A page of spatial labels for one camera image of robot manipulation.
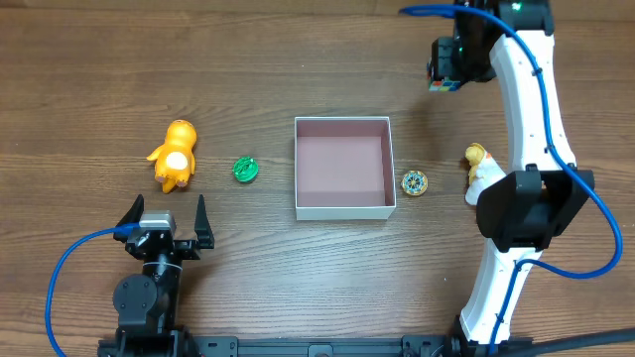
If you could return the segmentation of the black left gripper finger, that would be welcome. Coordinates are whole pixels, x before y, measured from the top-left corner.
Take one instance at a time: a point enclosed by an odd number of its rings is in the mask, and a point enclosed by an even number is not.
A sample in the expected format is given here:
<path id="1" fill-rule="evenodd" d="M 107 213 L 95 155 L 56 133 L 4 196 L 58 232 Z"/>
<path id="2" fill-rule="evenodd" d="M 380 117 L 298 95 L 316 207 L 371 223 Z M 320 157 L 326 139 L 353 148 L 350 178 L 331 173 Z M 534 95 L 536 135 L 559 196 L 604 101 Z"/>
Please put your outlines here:
<path id="1" fill-rule="evenodd" d="M 200 249 L 213 249 L 214 236 L 208 221 L 204 196 L 198 197 L 194 220 L 194 232 Z"/>
<path id="2" fill-rule="evenodd" d="M 131 232 L 131 229 L 128 228 L 128 225 L 138 224 L 143 213 L 144 197 L 142 194 L 138 194 L 130 209 L 115 225 L 117 231 L 113 234 L 113 238 L 119 242 L 126 242 Z"/>

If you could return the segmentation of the colourful puzzle cube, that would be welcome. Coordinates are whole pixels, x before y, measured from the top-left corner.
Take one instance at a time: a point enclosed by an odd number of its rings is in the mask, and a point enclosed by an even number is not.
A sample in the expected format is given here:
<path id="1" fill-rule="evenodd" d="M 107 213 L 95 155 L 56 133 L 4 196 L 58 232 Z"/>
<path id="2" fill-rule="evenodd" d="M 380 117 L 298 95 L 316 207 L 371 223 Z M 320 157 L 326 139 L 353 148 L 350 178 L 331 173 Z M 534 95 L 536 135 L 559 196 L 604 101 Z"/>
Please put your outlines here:
<path id="1" fill-rule="evenodd" d="M 458 91 L 460 87 L 461 87 L 460 81 L 454 81 L 447 78 L 443 78 L 439 80 L 431 78 L 429 81 L 429 91 L 453 92 L 453 91 Z"/>

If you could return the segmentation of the white plush duck yellow hat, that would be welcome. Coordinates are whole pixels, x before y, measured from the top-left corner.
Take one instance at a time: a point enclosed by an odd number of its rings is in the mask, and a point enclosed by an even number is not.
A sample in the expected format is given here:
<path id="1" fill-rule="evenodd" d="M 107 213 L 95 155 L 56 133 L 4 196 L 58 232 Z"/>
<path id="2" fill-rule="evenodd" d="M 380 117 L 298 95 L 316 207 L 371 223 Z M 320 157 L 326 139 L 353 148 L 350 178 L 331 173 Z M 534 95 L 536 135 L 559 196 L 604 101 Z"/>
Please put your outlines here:
<path id="1" fill-rule="evenodd" d="M 492 155 L 478 143 L 472 143 L 467 147 L 465 158 L 470 165 L 465 201 L 469 205 L 475 206 L 480 194 L 493 184 L 504 179 L 506 174 Z"/>

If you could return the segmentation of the white cardboard box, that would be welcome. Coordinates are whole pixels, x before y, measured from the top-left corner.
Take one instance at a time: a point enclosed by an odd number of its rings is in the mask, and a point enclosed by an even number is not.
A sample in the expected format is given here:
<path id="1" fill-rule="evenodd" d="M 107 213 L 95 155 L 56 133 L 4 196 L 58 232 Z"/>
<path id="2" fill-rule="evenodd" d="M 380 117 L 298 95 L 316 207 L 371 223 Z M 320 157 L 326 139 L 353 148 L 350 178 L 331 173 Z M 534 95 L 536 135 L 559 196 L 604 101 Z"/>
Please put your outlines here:
<path id="1" fill-rule="evenodd" d="M 387 116 L 295 119 L 298 220 L 386 220 L 396 209 Z"/>

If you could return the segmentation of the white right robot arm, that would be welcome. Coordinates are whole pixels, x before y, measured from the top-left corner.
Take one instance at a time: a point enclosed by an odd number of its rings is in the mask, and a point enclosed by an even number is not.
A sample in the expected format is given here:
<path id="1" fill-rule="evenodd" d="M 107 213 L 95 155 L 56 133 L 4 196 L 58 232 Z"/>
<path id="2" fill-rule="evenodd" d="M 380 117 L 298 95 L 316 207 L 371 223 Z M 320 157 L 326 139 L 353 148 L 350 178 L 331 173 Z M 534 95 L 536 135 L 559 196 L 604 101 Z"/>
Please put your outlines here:
<path id="1" fill-rule="evenodd" d="M 479 144 L 466 149 L 466 201 L 485 238 L 477 278 L 457 332 L 469 349 L 497 351 L 533 266 L 591 196 L 594 176 L 579 170 L 562 122 L 554 76 L 554 20 L 546 1 L 455 1 L 432 8 L 454 20 L 433 44 L 430 88 L 499 82 L 509 168 Z"/>

